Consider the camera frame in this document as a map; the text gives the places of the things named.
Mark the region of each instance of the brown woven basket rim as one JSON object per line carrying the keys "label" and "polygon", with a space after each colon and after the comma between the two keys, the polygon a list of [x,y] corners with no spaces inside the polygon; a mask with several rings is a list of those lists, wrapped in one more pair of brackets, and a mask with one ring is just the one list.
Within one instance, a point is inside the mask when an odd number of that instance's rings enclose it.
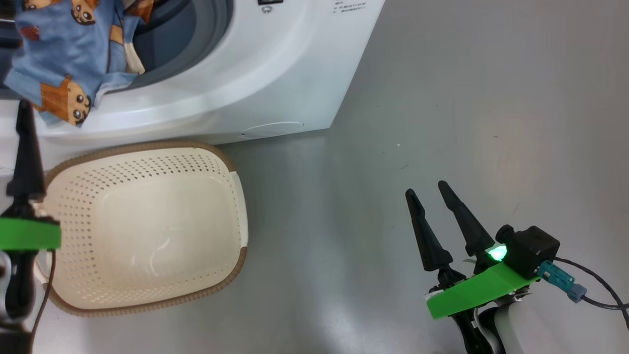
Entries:
{"label": "brown woven basket rim", "polygon": [[[149,151],[149,150],[158,150],[158,149],[176,149],[176,148],[185,148],[192,147],[198,149],[205,149],[214,154],[216,154],[227,166],[227,169],[230,172],[236,171],[231,161],[225,156],[225,153],[219,150],[217,147],[205,144],[203,142],[192,142],[192,141],[164,141],[164,142],[148,142],[144,144],[135,144],[129,146],[121,146],[115,147],[113,149],[107,149],[103,151],[92,152],[90,154],[86,154],[83,156],[75,157],[73,159],[69,159],[58,164],[56,167],[50,170],[46,174],[45,182],[46,189],[52,183],[52,181],[63,171],[69,169],[73,166],[88,163],[90,161],[95,161],[98,159],[102,159],[105,157],[117,156],[122,154],[129,154],[131,152],[140,152],[140,151]],[[220,283],[213,285],[209,288],[205,288],[202,290],[198,290],[196,292],[182,295],[178,297],[173,297],[171,299],[149,302],[147,304],[142,305],[133,305],[133,306],[125,306],[125,307],[112,307],[110,309],[80,309],[78,307],[72,306],[68,304],[64,299],[59,296],[59,294],[55,291],[55,286],[53,283],[48,284],[51,286],[49,299],[55,304],[58,308],[62,309],[64,312],[80,316],[80,317],[105,317],[105,316],[118,316],[125,314],[134,314],[138,312],[152,311],[157,309],[163,309],[165,307],[185,304],[186,302],[190,302],[192,300],[200,299],[201,297],[205,297],[211,295],[215,292],[219,292],[223,288],[225,288],[228,284],[230,284],[236,276],[240,273],[242,266],[245,264],[245,258],[247,257],[247,247],[240,248],[240,255],[238,256],[238,261],[236,262],[236,266],[230,272],[230,274],[223,279]]]}

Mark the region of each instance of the gray floor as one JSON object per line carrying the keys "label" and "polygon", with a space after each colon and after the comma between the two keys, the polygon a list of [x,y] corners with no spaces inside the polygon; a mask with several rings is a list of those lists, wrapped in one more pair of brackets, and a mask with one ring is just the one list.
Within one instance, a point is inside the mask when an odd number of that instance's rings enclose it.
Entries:
{"label": "gray floor", "polygon": [[[463,353],[423,303],[436,275],[404,201],[414,188],[458,267],[439,179],[490,233],[538,225],[629,300],[628,16],[622,0],[389,0],[330,130],[223,147],[250,221],[227,289],[104,319],[50,305],[35,353]],[[569,353],[626,353],[619,313],[533,290]]]}

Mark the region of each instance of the green 3d-printed part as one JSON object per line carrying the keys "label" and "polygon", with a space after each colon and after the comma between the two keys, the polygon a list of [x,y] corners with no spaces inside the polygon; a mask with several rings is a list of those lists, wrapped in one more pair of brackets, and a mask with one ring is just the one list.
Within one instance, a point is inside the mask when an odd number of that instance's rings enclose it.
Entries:
{"label": "green 3d-printed part", "polygon": [[538,279],[526,280],[506,264],[498,263],[433,296],[426,304],[433,318],[440,319],[496,300]]}
{"label": "green 3d-printed part", "polygon": [[61,227],[45,222],[0,218],[0,249],[37,251],[61,247]]}

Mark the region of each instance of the perforated basket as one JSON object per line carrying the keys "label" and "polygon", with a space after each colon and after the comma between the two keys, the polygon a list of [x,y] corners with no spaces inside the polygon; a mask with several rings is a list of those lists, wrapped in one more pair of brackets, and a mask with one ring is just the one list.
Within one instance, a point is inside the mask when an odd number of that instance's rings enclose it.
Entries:
{"label": "perforated basket", "polygon": [[240,179],[197,142],[120,147],[47,175],[61,221],[50,299],[78,316],[158,309],[213,294],[240,272],[247,212]]}

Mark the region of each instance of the cable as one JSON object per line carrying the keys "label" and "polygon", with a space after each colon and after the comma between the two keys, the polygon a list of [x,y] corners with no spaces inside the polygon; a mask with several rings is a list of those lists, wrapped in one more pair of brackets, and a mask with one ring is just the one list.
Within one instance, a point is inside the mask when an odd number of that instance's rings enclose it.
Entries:
{"label": "cable", "polygon": [[604,304],[602,302],[598,302],[596,300],[592,300],[589,297],[583,295],[581,297],[583,299],[583,301],[587,302],[588,304],[592,304],[596,307],[601,307],[603,309],[607,309],[607,310],[627,310],[629,309],[629,304],[623,304],[623,305],[608,305],[608,304]]}
{"label": "cable", "polygon": [[33,353],[33,345],[35,344],[35,332],[37,332],[37,327],[39,326],[39,322],[42,319],[43,310],[46,308],[46,303],[48,302],[48,296],[50,296],[50,289],[52,289],[52,278],[55,274],[55,265],[57,264],[57,252],[55,250],[52,251],[52,266],[50,267],[50,275],[48,276],[48,283],[46,284],[46,291],[43,294],[42,305],[40,306],[40,310],[37,313],[37,317],[35,318],[35,324],[33,325],[33,330],[31,331],[31,353]]}
{"label": "cable", "polygon": [[[596,279],[599,283],[601,283],[601,285],[607,289],[607,291],[610,292],[611,296],[614,298],[614,300],[616,301],[616,303],[618,304],[618,307],[624,306],[625,304],[623,303],[622,300],[620,300],[620,296],[618,296],[618,294],[614,291],[614,289],[611,288],[611,285],[609,285],[608,282],[606,282],[603,278],[601,278],[598,274],[596,274],[595,272],[593,272],[592,270],[590,270],[589,268],[586,268],[582,265],[580,265],[579,263],[575,263],[571,260],[565,260],[563,258],[559,258],[559,257],[555,257],[555,261],[559,261],[559,262],[563,262],[566,264],[569,264],[571,266],[575,266],[578,269],[586,272],[587,274],[590,274],[592,277],[594,277],[594,279]],[[583,299],[583,301],[587,302],[588,304],[592,304],[594,306],[597,306],[596,304],[593,304],[592,299],[590,299],[589,297],[583,296],[581,297]],[[620,310],[623,313],[623,317],[625,318],[625,323],[627,325],[627,329],[629,329],[629,312],[627,312],[627,309],[620,309],[620,308],[616,308],[615,310]]]}

